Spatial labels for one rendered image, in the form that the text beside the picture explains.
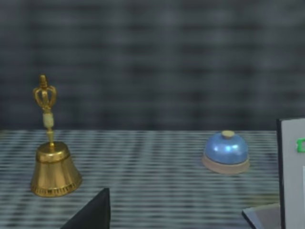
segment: bell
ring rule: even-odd
[[[59,197],[73,192],[81,185],[81,175],[74,166],[69,149],[63,142],[53,141],[54,119],[51,107],[56,100],[56,90],[48,86],[45,75],[41,75],[40,87],[35,88],[34,98],[43,110],[43,124],[47,128],[49,142],[36,151],[36,164],[31,191],[41,197]]]

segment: brass hand bell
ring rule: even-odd
[[[41,197],[63,196],[76,190],[82,178],[73,164],[67,145],[53,141],[54,119],[51,108],[56,102],[56,89],[48,85],[45,75],[41,75],[40,85],[33,90],[33,94],[43,110],[43,124],[47,128],[49,142],[39,146],[36,151],[31,191]]]

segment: green marking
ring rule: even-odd
[[[296,145],[297,145],[296,150],[298,153],[305,153],[305,147],[303,147],[303,142],[305,142],[305,138],[299,138],[296,141]]]

